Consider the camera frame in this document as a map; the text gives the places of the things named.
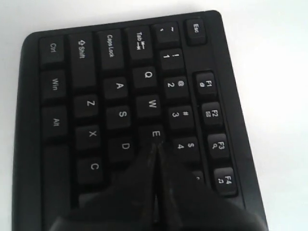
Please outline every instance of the keyboard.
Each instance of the keyboard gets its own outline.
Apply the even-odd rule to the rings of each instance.
[[[13,230],[47,231],[152,142],[266,221],[216,11],[36,32],[23,44]]]

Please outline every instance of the white background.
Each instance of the white background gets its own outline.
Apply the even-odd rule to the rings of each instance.
[[[20,49],[40,30],[221,12],[271,231],[307,228],[307,0],[0,0],[0,230],[11,230]]]

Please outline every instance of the black object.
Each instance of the black object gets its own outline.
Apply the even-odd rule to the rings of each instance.
[[[195,174],[174,158],[168,145],[149,145],[113,187],[58,218],[50,231],[268,230],[259,216],[219,198]],[[218,174],[227,178],[227,186],[221,187],[225,193],[234,183],[233,173],[219,169]]]
[[[203,22],[206,40],[202,44],[191,45],[188,40],[187,20],[195,19]],[[153,26],[166,23],[178,25],[180,43],[176,45],[172,42],[169,47],[167,42],[163,42],[165,44],[163,46],[166,47],[159,48],[156,46]],[[106,51],[107,47],[101,44],[100,32],[111,31],[107,34],[114,35],[113,38],[116,39],[117,34],[114,30],[120,30],[124,68],[121,67],[120,61],[116,61],[116,64],[107,70],[105,67],[111,65],[103,66],[103,62],[106,64],[113,59],[101,54],[101,50]],[[114,42],[114,45],[108,44],[108,52],[112,53],[109,48],[114,47],[115,56],[118,54],[120,57],[121,53],[116,53],[116,45],[119,42]],[[56,52],[51,52],[53,50],[44,45],[50,46],[52,43],[57,44]],[[172,66],[168,67],[166,66],[168,62],[161,62],[160,53],[174,49],[181,51],[183,65],[179,57],[175,56],[175,59],[170,59],[170,62],[174,60]],[[155,70],[153,75],[155,74],[157,80],[156,86],[151,82],[147,87],[141,86],[144,90],[135,89],[133,70],[145,67],[152,67]],[[65,96],[43,100],[41,95],[44,95],[44,89],[41,88],[41,78],[45,72],[53,71],[64,72]],[[216,95],[209,98],[198,97],[196,75],[200,73],[212,73],[217,87]],[[104,81],[118,77],[126,80],[127,97],[105,99]],[[173,90],[171,87],[166,89],[167,80],[171,85],[174,83]],[[97,96],[98,114],[75,118],[74,99],[89,95]],[[148,95],[159,96],[162,113],[161,116],[141,121],[137,119],[136,98]],[[214,102],[215,106],[219,104],[219,119],[208,122],[209,120],[204,119],[206,112],[202,112],[204,108],[202,106],[209,106]],[[172,132],[167,111],[169,108],[182,106],[191,107],[194,128]],[[56,214],[60,216],[62,211],[80,206],[79,196],[104,191],[106,187],[116,182],[117,177],[114,176],[123,172],[127,165],[110,163],[108,141],[122,137],[132,138],[134,157],[140,147],[152,141],[171,142],[173,139],[196,137],[200,161],[198,163],[191,160],[183,161],[189,171],[202,171],[205,185],[218,193],[220,188],[216,185],[215,169],[232,168],[236,193],[225,196],[226,199],[248,212],[256,212],[266,220],[222,20],[216,11],[31,34],[25,40],[21,54],[15,127],[13,231],[46,231]],[[97,131],[98,136],[91,135],[89,132],[94,131],[89,128],[95,128],[94,131]],[[226,134],[229,158],[217,161],[211,158],[207,142],[207,137],[211,134]],[[63,146],[67,147],[65,156],[61,156],[63,151],[56,151]],[[49,153],[48,158],[52,155],[55,155],[56,160],[63,157],[61,164],[57,161],[45,161],[44,150],[49,148],[54,151]],[[77,163],[92,158],[102,160],[102,183],[80,185]],[[63,192],[54,195],[52,191],[45,190],[52,187],[59,188],[65,180],[57,177],[58,175],[54,175],[55,178],[52,180],[47,179],[52,176],[52,174],[46,175],[48,169],[69,174],[69,185]],[[46,211],[50,203],[56,203],[54,201],[57,198],[66,200],[67,197],[69,197],[67,203],[61,202],[66,209],[55,204],[52,214]]]

